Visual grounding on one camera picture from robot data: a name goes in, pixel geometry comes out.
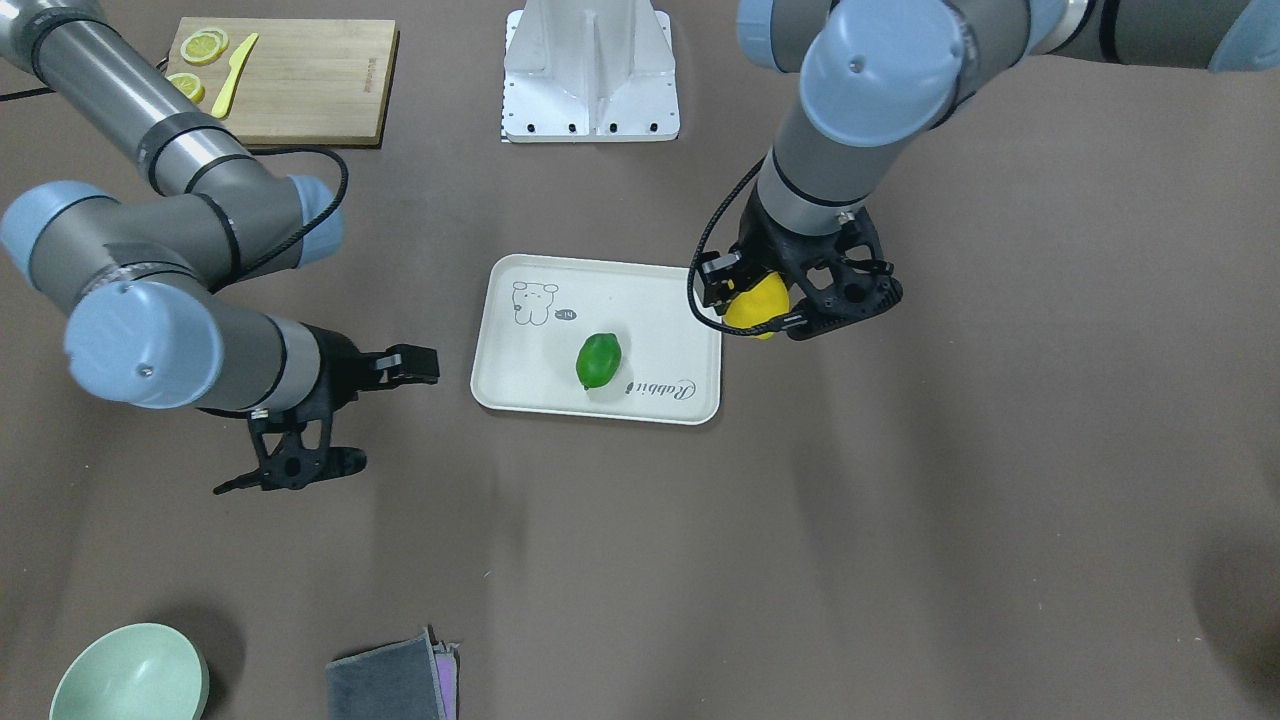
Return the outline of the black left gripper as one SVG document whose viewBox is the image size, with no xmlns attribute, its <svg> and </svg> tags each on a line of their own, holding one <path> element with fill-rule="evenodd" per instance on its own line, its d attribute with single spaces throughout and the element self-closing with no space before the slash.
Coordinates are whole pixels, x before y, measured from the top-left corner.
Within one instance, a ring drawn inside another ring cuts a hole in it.
<svg viewBox="0 0 1280 720">
<path fill-rule="evenodd" d="M 749 196 L 739 223 L 739 252 L 698 254 L 698 299 L 703 307 L 726 309 L 737 296 L 735 282 L 754 287 L 765 274 L 778 273 L 786 287 L 801 291 L 845 291 L 861 282 L 861 209 L 813 206 L 800 202 L 801 217 L 788 217 L 765 205 L 759 192 Z M 808 313 L 786 313 L 768 320 L 768 332 L 809 334 Z"/>
</svg>

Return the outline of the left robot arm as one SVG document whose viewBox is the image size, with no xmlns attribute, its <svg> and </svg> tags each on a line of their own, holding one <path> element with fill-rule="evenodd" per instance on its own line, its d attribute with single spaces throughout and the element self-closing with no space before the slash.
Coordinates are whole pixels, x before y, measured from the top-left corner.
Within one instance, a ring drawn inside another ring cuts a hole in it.
<svg viewBox="0 0 1280 720">
<path fill-rule="evenodd" d="M 742 1 L 739 44 L 799 77 L 727 252 L 695 249 L 692 315 L 810 340 L 902 299 L 867 200 L 905 147 L 1029 56 L 1211 73 L 1277 65 L 1275 1 Z"/>
</svg>

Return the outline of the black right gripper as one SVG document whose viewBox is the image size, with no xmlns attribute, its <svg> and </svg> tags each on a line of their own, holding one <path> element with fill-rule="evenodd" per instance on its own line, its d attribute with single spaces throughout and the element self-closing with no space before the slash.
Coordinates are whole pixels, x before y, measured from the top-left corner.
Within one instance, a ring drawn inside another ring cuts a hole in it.
<svg viewBox="0 0 1280 720">
<path fill-rule="evenodd" d="M 301 421 L 332 418 L 362 389 L 439 382 L 440 365 L 434 348 L 394 345 L 383 354 L 362 352 L 344 334 L 312 325 L 303 328 L 316 341 L 320 369 L 314 387 L 300 404 Z"/>
</svg>

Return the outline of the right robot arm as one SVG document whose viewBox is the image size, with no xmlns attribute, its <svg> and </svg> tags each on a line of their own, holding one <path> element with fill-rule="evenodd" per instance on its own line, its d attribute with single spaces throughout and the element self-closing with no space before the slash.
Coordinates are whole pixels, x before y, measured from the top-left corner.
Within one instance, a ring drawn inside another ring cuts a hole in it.
<svg viewBox="0 0 1280 720">
<path fill-rule="evenodd" d="M 332 256 L 337 188 L 275 176 L 109 23 L 96 1 L 5 1 L 3 59 L 64 97 L 155 191 L 128 204 L 58 181 L 3 214 L 3 246 L 68 319 L 77 383 L 137 407 L 324 419 L 362 392 L 435 384 L 433 348 L 358 350 L 334 331 L 237 306 L 224 288 Z"/>
</svg>

